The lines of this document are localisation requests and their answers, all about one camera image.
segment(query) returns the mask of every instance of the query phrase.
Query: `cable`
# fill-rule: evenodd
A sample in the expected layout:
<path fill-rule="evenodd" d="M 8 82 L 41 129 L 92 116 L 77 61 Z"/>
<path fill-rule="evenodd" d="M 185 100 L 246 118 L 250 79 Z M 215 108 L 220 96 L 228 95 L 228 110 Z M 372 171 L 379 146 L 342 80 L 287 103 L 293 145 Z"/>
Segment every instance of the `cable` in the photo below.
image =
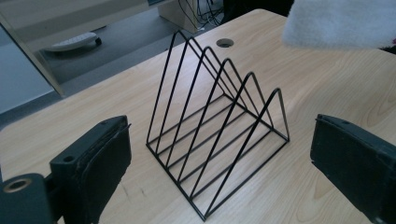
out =
<path fill-rule="evenodd" d="M 184 10 L 184 8 L 182 7 L 180 0 L 178 1 L 178 5 L 180 6 L 180 9 L 182 10 L 182 12 L 184 13 L 184 15 L 189 19 L 189 21 L 191 22 L 191 24 L 194 26 L 195 29 L 197 30 L 201 30 L 202 28 L 204 28 L 207 24 L 211 24 L 213 26 L 219 26 L 220 22 L 217 20 L 217 16 L 223 12 L 223 7 L 216 9 L 216 10 L 212 10 L 209 0 L 206 0 L 206 8 L 208 9 L 208 11 L 206 13 L 202 13 L 201 11 L 201 7 L 200 7 L 200 0 L 197 0 L 197 15 L 195 15 L 194 10 L 192 9 L 191 4 L 189 3 L 188 0 L 186 1 L 186 4 L 189 6 L 190 11 L 192 12 L 192 16 L 196 19 L 196 21 L 201 24 L 202 26 L 199 28 L 195 25 L 195 23 L 192 21 L 192 19 L 190 18 L 190 16 L 187 14 L 187 12 Z"/>

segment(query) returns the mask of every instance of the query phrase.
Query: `desk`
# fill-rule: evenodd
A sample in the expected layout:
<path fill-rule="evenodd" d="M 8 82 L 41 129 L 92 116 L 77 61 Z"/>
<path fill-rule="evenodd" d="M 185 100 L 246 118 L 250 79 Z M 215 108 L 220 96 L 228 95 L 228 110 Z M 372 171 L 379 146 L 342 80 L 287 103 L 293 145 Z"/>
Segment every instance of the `desk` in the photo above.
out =
<path fill-rule="evenodd" d="M 285 21 L 255 10 L 197 38 L 221 59 L 231 58 L 241 74 L 254 71 L 265 96 L 282 89 L 291 136 L 206 223 L 369 223 L 312 165 L 309 151 L 318 113 L 396 144 L 396 57 L 377 49 L 287 48 L 280 39 Z M 218 48 L 223 37 L 234 45 Z M 7 126 L 0 132 L 3 178 L 47 175 L 49 161 L 94 124 L 125 114 L 132 122 L 132 164 L 101 223 L 203 223 L 145 146 L 165 58 L 158 55 Z"/>

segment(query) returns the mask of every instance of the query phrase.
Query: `triangular wire rack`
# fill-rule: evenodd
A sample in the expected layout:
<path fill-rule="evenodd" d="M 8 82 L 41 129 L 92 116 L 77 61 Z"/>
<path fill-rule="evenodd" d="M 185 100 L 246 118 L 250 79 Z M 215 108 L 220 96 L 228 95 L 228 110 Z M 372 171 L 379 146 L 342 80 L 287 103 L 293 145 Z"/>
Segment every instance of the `triangular wire rack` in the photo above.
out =
<path fill-rule="evenodd" d="M 265 101 L 254 73 L 241 78 L 230 59 L 174 34 L 147 147 L 203 221 L 289 141 L 279 88 Z"/>

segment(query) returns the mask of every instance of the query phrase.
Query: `desk hole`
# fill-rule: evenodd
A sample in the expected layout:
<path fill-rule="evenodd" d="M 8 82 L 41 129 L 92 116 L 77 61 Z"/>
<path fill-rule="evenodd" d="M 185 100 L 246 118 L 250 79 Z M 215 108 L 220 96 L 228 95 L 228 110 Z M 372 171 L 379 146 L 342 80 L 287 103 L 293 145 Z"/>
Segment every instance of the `desk hole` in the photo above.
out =
<path fill-rule="evenodd" d="M 216 42 L 216 44 L 221 48 L 229 48 L 233 45 L 233 41 L 228 38 L 222 38 Z"/>

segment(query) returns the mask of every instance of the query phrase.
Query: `metal screw hole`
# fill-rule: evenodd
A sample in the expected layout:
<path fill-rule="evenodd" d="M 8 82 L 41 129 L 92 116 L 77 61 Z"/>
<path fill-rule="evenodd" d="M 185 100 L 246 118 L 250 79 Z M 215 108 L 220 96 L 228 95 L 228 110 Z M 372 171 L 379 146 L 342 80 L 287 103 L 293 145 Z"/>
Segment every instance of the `metal screw hole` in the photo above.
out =
<path fill-rule="evenodd" d="M 74 160 L 74 157 L 72 157 L 72 156 L 68 156 L 68 157 L 64 158 L 65 162 L 70 162 L 70 161 L 73 161 L 73 160 Z"/>
<path fill-rule="evenodd" d="M 5 193 L 14 193 L 14 192 L 20 191 L 22 189 L 25 189 L 31 183 L 32 183 L 32 180 L 28 179 L 28 178 L 17 179 L 17 180 L 12 181 L 11 183 L 7 184 L 3 188 L 3 191 Z"/>

